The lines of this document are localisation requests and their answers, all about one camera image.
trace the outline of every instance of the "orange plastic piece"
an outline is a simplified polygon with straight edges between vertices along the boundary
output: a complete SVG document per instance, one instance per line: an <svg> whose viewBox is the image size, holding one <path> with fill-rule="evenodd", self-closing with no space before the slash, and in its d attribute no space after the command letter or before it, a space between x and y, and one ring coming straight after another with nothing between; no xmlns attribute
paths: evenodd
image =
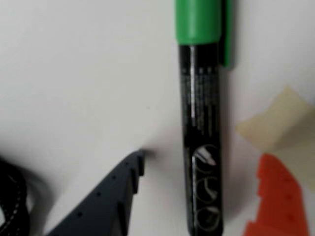
<svg viewBox="0 0 315 236"><path fill-rule="evenodd" d="M244 236L309 236L300 185L274 156L265 154L258 169L261 197L256 222Z"/></svg>

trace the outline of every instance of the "black cable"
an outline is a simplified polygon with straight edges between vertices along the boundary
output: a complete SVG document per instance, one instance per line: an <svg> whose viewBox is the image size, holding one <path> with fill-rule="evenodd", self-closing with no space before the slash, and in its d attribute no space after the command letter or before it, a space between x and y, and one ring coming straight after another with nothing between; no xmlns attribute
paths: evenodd
<svg viewBox="0 0 315 236"><path fill-rule="evenodd" d="M22 174L13 166L0 161L0 207L5 222L0 236L28 236L30 219L26 208L27 188Z"/></svg>

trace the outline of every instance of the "white table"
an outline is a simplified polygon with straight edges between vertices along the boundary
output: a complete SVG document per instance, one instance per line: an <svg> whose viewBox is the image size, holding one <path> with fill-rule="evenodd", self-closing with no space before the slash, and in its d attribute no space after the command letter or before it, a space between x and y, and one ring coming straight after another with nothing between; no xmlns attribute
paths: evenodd
<svg viewBox="0 0 315 236"><path fill-rule="evenodd" d="M259 205L261 153L235 124L287 84L315 104L315 1L235 2L235 67L222 83L225 236L241 236ZM140 180L129 235L188 235L173 1L0 3L0 152L38 191L33 235L140 147L157 155ZM313 234L314 202L306 191Z"/></svg>

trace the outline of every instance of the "beige tape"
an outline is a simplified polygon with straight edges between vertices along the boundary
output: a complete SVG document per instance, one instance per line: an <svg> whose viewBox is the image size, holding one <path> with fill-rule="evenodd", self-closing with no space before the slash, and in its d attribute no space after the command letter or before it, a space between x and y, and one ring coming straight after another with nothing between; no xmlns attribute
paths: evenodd
<svg viewBox="0 0 315 236"><path fill-rule="evenodd" d="M264 113L237 124L236 131L262 152L276 155L315 191L315 109L291 87Z"/></svg>

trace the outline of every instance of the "green marker cap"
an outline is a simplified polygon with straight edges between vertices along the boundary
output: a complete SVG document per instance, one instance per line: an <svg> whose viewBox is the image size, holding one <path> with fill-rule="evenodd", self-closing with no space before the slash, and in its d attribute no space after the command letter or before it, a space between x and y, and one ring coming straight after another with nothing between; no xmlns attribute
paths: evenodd
<svg viewBox="0 0 315 236"><path fill-rule="evenodd" d="M222 65L230 63L232 0L176 0L180 45L220 44Z"/></svg>

